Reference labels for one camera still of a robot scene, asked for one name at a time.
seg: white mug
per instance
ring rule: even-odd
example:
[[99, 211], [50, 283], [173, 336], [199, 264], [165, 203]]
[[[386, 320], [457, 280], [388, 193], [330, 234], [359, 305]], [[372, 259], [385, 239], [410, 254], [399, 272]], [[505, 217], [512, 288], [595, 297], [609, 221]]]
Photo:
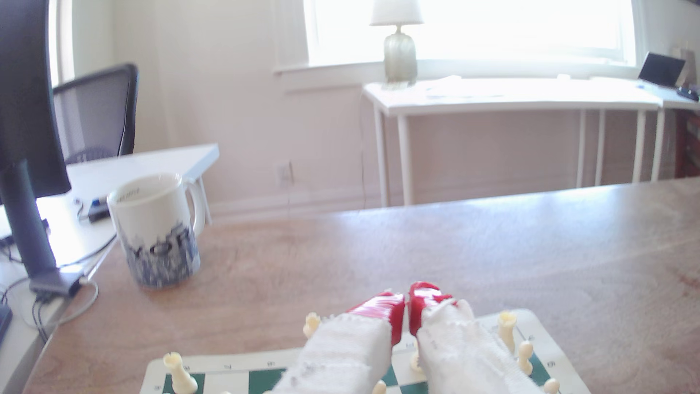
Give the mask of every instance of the white mug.
[[[195, 208], [190, 222], [189, 190]], [[204, 196], [192, 181], [177, 174], [143, 177], [107, 197], [129, 270], [145, 287], [175, 285], [200, 269], [198, 237], [204, 229]]]

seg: baseboard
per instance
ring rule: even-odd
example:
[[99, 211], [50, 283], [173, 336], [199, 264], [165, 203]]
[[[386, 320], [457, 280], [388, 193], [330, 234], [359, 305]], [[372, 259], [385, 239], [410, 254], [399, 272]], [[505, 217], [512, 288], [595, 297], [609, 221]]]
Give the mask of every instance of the baseboard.
[[[628, 165], [611, 165], [605, 169], [603, 179], [627, 179], [631, 177]], [[672, 169], [663, 168], [663, 172]], [[505, 179], [497, 182], [466, 182], [462, 184], [432, 184], [416, 190], [418, 203], [438, 203], [470, 198], [507, 196], [571, 189], [575, 175], [553, 175], [530, 179]], [[392, 185], [391, 205], [401, 206], [403, 193], [400, 184]], [[217, 223], [258, 222], [311, 217], [315, 215], [363, 210], [381, 207], [378, 185], [350, 189], [324, 191], [290, 191], [273, 196], [252, 198], [227, 203], [211, 204], [213, 220]]]

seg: window sill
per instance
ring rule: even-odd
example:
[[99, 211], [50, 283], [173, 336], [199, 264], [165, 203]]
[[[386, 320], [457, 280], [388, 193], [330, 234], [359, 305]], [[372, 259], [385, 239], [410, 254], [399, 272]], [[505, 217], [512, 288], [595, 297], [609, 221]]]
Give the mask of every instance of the window sill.
[[[569, 74], [576, 79], [592, 76], [635, 79], [639, 68], [617, 64], [537, 62], [533, 60], [419, 60], [418, 78], [553, 78]], [[351, 64], [297, 64], [273, 70], [288, 93], [304, 90], [361, 86], [384, 80], [383, 62]]]

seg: white table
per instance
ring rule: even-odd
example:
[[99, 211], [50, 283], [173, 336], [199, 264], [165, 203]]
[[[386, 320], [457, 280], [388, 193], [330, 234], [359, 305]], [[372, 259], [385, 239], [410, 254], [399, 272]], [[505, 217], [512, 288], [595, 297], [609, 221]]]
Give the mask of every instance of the white table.
[[377, 134], [379, 184], [381, 204], [390, 205], [389, 173], [386, 163], [384, 117], [398, 118], [399, 146], [405, 205], [414, 204], [413, 165], [408, 118], [410, 116], [454, 114], [486, 111], [532, 111], [544, 109], [579, 109], [579, 154], [576, 186], [583, 186], [586, 111], [601, 113], [598, 125], [598, 158], [596, 185], [601, 183], [603, 147], [606, 133], [606, 110], [633, 110], [637, 116], [637, 143], [633, 182], [641, 180], [644, 135], [647, 111], [658, 111], [657, 146], [654, 155], [652, 180], [659, 177], [661, 149], [666, 108], [700, 109], [698, 103], [665, 90], [638, 81], [617, 79], [455, 79], [418, 82], [403, 90], [384, 90], [382, 83], [364, 87], [364, 94], [374, 104], [374, 124]]
[[[208, 144], [69, 165], [68, 175], [73, 189], [63, 196], [38, 200], [41, 216], [48, 220], [51, 228], [49, 241], [58, 264], [70, 264], [92, 254], [109, 243], [115, 235], [110, 220], [95, 224], [90, 224], [87, 220], [78, 221], [78, 206], [74, 204], [76, 198], [89, 204], [93, 198], [105, 196], [121, 184], [159, 172], [177, 172], [198, 179], [204, 191], [202, 174], [214, 164], [218, 156], [218, 145]], [[0, 237], [9, 233], [4, 210], [1, 210]], [[74, 268], [89, 273], [103, 256], [104, 252]], [[0, 287], [4, 288], [26, 276], [24, 266], [8, 263], [4, 257], [0, 257]], [[0, 345], [0, 393], [7, 394], [22, 391], [43, 348], [36, 329], [28, 327], [22, 321], [22, 315], [29, 322], [32, 321], [34, 294], [29, 290], [28, 284], [16, 287], [11, 295], [10, 306], [14, 316]], [[63, 299], [47, 305], [42, 310], [45, 322], [58, 319], [67, 305]]]

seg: table surface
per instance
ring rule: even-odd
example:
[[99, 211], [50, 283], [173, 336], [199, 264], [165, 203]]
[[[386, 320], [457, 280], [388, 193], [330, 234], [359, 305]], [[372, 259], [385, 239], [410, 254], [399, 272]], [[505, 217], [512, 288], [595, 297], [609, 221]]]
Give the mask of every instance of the table surface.
[[370, 83], [365, 85], [364, 92], [388, 116], [536, 109], [700, 109], [700, 104], [678, 96], [672, 89], [643, 81], [609, 78], [448, 77], [420, 81], [411, 88], [400, 90], [387, 90], [383, 83]]
[[[135, 393], [167, 351], [302, 346], [304, 317], [434, 282], [476, 314], [529, 308], [593, 393], [697, 391], [700, 179], [213, 226], [202, 268], [137, 287], [115, 247], [26, 393]], [[80, 291], [70, 308], [90, 296]]]
[[[69, 165], [67, 170], [73, 189], [63, 196], [40, 198], [39, 210], [49, 221], [49, 241], [59, 265], [70, 264], [102, 248], [115, 235], [110, 220], [94, 224], [78, 221], [78, 206], [74, 199], [87, 204], [93, 198], [105, 196], [130, 180], [159, 172], [178, 172], [197, 179], [218, 158], [216, 144], [151, 151], [117, 158], [106, 158], [87, 163]], [[4, 207], [0, 207], [0, 237], [10, 233]], [[89, 271], [101, 258], [97, 255], [81, 266]], [[0, 288], [26, 277], [27, 272], [19, 264], [9, 264], [0, 258]], [[43, 344], [36, 329], [22, 322], [31, 322], [34, 293], [27, 283], [15, 288], [10, 299], [13, 319], [0, 346], [0, 393], [16, 393], [25, 384]], [[45, 322], [54, 320], [66, 303], [56, 299], [42, 310]]]

